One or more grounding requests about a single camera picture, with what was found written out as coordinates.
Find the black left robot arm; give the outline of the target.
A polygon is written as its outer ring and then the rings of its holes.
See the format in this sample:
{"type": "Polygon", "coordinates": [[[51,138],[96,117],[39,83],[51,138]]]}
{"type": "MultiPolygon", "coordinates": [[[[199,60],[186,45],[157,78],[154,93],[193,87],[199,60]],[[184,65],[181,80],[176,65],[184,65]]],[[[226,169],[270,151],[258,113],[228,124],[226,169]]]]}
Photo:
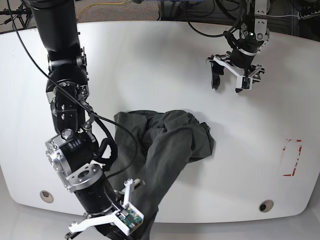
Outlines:
{"type": "Polygon", "coordinates": [[[261,81],[265,73],[262,65],[253,65],[260,48],[269,40],[267,25],[268,0],[240,0],[239,16],[232,29],[225,32],[225,39],[231,48],[225,54],[207,58],[211,67],[211,87],[217,90],[224,70],[236,77],[235,92],[251,90],[254,83],[261,81]]]}

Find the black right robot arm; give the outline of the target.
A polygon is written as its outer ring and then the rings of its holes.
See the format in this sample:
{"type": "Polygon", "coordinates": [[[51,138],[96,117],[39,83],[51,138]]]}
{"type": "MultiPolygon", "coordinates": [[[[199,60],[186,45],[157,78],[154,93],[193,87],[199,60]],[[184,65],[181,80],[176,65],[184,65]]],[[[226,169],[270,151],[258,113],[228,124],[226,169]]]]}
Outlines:
{"type": "Polygon", "coordinates": [[[136,183],[114,190],[106,175],[118,158],[118,147],[87,103],[87,58],[80,46],[72,0],[31,0],[29,7],[48,52],[46,94],[56,136],[46,142],[46,155],[67,191],[85,210],[66,234],[74,239],[93,227],[112,240],[131,240],[144,215],[131,204],[136,183]]]}

